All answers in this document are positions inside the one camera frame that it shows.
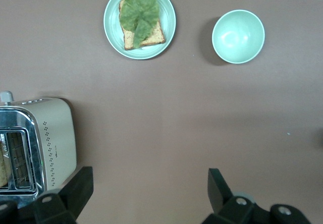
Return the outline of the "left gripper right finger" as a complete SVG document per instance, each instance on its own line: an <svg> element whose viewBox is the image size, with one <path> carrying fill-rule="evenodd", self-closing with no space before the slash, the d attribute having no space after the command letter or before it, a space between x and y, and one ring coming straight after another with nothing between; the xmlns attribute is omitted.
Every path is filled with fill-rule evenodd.
<svg viewBox="0 0 323 224"><path fill-rule="evenodd" d="M270 223L268 211L232 193L219 169L208 170L207 193L213 213L203 223Z"/></svg>

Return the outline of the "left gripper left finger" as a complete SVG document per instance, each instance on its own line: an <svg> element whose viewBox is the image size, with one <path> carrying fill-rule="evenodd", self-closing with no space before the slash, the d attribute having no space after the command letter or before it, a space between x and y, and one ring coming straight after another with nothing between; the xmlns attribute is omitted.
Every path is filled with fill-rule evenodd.
<svg viewBox="0 0 323 224"><path fill-rule="evenodd" d="M93 189L93 168L82 167L57 193L44 194L33 203L36 223L76 223Z"/></svg>

